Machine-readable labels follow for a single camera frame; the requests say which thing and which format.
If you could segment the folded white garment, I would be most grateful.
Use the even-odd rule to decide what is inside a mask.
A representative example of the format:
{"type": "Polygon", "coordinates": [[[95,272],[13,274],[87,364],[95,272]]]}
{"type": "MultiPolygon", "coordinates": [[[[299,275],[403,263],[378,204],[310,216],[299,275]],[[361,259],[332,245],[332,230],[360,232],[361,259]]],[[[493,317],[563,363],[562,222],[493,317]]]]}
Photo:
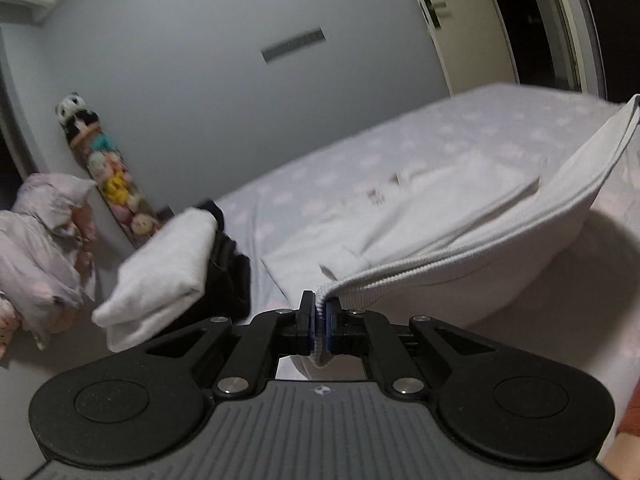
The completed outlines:
{"type": "Polygon", "coordinates": [[[209,211],[188,208],[120,265],[111,296],[91,315],[108,350],[143,344],[204,296],[217,228],[209,211]]]}

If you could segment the grey wall vent panel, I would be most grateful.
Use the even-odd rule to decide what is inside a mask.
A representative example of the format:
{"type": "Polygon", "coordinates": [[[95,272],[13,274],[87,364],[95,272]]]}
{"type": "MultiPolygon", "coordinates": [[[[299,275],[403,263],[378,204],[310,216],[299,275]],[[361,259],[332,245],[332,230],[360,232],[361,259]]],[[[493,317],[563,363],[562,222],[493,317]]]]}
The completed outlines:
{"type": "Polygon", "coordinates": [[[314,44],[321,44],[326,41],[326,35],[321,28],[307,30],[302,34],[285,39],[272,46],[265,47],[260,50],[262,59],[267,63],[271,63],[285,55],[292,54],[296,51],[308,48],[314,44]]]}

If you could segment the cream door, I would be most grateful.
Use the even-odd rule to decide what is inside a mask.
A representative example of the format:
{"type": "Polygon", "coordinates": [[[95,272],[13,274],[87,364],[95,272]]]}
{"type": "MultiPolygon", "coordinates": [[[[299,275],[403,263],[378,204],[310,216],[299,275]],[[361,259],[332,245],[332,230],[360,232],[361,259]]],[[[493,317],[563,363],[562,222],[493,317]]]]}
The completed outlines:
{"type": "MultiPolygon", "coordinates": [[[[518,81],[509,38],[495,0],[433,1],[445,1],[448,6],[438,12],[441,29],[426,22],[452,94],[496,82],[518,81]]],[[[422,0],[418,3],[423,11],[422,0]]]]}

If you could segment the folded black garment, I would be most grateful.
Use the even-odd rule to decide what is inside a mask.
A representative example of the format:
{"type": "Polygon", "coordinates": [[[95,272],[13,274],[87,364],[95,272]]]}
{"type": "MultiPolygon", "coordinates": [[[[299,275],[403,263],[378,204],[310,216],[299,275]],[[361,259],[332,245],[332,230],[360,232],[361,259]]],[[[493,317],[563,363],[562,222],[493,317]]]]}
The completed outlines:
{"type": "Polygon", "coordinates": [[[224,232],[224,213],[212,200],[203,200],[196,208],[208,211],[217,221],[214,246],[207,263],[205,292],[157,337],[182,330],[206,318],[223,316],[237,323],[250,315],[250,258],[242,254],[236,241],[224,232]]]}

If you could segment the hanging plush toy organizer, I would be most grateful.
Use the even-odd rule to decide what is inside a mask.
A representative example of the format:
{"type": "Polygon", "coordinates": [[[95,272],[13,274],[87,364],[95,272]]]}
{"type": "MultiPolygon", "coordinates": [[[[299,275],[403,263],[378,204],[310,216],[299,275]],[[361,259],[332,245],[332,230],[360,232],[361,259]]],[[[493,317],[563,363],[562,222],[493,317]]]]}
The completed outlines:
{"type": "Polygon", "coordinates": [[[134,182],[122,155],[98,124],[78,132],[70,148],[84,164],[91,179],[135,248],[144,245],[162,228],[162,222],[134,182]]]}

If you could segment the panda plush toy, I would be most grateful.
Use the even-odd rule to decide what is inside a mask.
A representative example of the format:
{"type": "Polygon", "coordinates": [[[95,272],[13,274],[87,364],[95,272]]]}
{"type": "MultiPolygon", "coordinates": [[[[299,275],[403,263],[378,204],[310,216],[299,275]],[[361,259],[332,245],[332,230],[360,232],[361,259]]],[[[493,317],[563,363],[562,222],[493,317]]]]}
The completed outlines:
{"type": "Polygon", "coordinates": [[[68,145],[72,145],[78,136],[99,122],[98,115],[90,110],[86,101],[73,92],[63,98],[55,107],[58,123],[65,133],[68,145]]]}

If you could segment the grey pink duvet pile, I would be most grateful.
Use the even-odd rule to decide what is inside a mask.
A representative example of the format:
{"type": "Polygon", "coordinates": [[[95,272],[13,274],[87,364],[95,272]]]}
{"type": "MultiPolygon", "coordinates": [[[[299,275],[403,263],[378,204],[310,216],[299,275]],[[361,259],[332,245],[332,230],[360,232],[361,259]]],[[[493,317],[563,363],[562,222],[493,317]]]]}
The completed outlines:
{"type": "Polygon", "coordinates": [[[18,330],[47,348],[94,299],[95,188],[70,174],[31,174],[1,211],[2,352],[18,330]]]}

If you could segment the white sweatshirt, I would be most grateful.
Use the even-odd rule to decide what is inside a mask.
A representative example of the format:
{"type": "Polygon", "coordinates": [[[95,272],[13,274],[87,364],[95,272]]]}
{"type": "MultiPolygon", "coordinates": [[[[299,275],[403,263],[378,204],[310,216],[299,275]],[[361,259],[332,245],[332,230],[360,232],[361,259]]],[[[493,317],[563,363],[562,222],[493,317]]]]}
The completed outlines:
{"type": "Polygon", "coordinates": [[[470,325],[570,246],[639,131],[639,102],[491,84],[380,125],[430,144],[424,164],[338,200],[265,255],[287,300],[337,297],[401,322],[470,325]]]}

